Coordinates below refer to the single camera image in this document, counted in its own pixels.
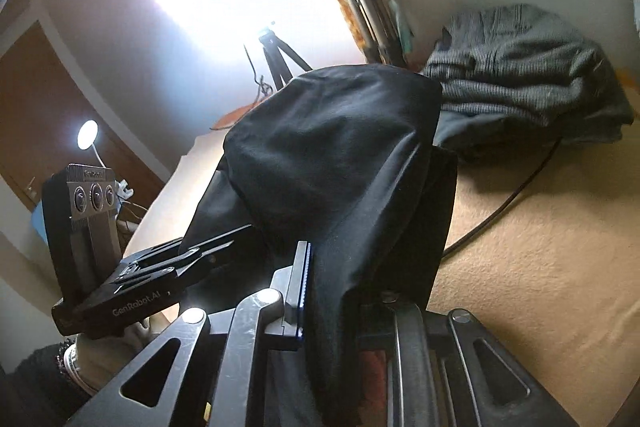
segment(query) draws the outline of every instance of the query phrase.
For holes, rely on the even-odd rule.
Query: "black fabric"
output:
[[[89,400],[62,366],[62,354],[70,343],[37,349],[2,379],[3,426],[62,427]]]
[[[249,270],[233,264],[190,290],[190,305],[207,312],[249,290],[229,280],[267,280],[299,240],[312,243],[306,373],[328,426],[358,422],[359,303],[389,288],[428,301],[456,183],[455,157],[432,146],[440,93],[438,82],[380,64],[302,74],[229,131],[186,232],[185,248],[248,215],[268,247]]]
[[[422,74],[443,87],[434,143],[461,155],[532,137],[613,142],[633,122],[600,46],[532,5],[456,15]]]

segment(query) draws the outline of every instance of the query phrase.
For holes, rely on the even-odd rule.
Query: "beige bedspread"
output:
[[[196,139],[127,253],[184,234],[224,134]],[[443,264],[429,306],[472,311],[582,427],[604,427],[640,375],[640,123],[624,135],[561,148],[498,223]],[[449,240],[499,206],[540,159],[538,151],[462,166]]]

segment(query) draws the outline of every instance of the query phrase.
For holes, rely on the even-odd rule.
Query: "power cord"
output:
[[[456,253],[460,248],[464,247],[467,243],[473,240],[482,230],[488,227],[501,213],[511,204],[511,202],[518,197],[518,195],[525,189],[527,186],[535,179],[535,177],[542,172],[542,170],[546,167],[546,165],[551,161],[554,154],[560,147],[561,138],[558,138],[554,143],[553,147],[551,147],[550,151],[547,153],[545,158],[542,160],[542,163],[538,166],[536,170],[534,170],[531,175],[524,180],[524,182],[520,185],[520,187],[516,188],[511,196],[509,196],[503,204],[501,204],[489,217],[487,217],[482,223],[476,226],[473,230],[465,233],[459,240],[457,240],[453,245],[444,249],[442,253],[442,258],[446,258]]]
[[[254,72],[254,83],[258,86],[258,93],[255,95],[254,103],[252,103],[249,109],[247,109],[244,113],[242,113],[242,116],[240,116],[240,118],[246,115],[249,111],[251,111],[257,105],[258,100],[260,100],[260,95],[262,95],[262,100],[264,100],[269,95],[273,94],[273,87],[264,81],[264,76],[262,74],[260,75],[260,80],[258,80],[258,74],[255,72],[254,62],[251,60],[251,57],[249,56],[249,51],[247,50],[245,44],[243,44],[242,47],[244,48],[244,53],[246,54],[246,58],[249,60],[251,69]],[[225,129],[231,129],[234,125],[235,123],[232,123],[229,125],[225,125],[223,127],[210,127],[210,129],[212,131],[222,131]]]

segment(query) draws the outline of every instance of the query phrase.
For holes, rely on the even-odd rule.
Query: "brown door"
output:
[[[0,58],[0,174],[28,208],[43,181],[69,163],[98,165],[91,149],[78,148],[87,120],[98,123],[95,146],[105,165],[134,189],[131,201],[148,208],[163,183],[104,123],[34,24]]]

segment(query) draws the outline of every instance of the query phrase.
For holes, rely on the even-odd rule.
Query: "camera housing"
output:
[[[70,164],[42,186],[42,213],[64,301],[81,303],[122,260],[112,169]]]

